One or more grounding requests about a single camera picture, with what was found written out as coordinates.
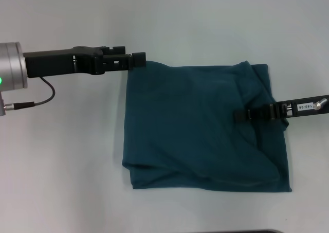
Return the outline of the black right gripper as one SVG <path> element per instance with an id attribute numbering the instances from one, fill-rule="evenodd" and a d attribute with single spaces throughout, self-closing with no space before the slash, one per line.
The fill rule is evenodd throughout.
<path id="1" fill-rule="evenodd" d="M 328 95 L 279 101 L 276 104 L 263 105 L 255 109 L 237 110 L 234 112 L 234 121 L 269 121 L 277 118 L 321 114 L 328 114 Z"/>

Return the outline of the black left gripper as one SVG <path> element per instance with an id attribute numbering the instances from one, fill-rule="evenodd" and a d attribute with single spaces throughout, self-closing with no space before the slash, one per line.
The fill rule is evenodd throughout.
<path id="1" fill-rule="evenodd" d="M 125 46 L 86 47 L 23 53 L 28 78 L 132 70 L 146 66 L 146 53 L 126 54 Z"/>

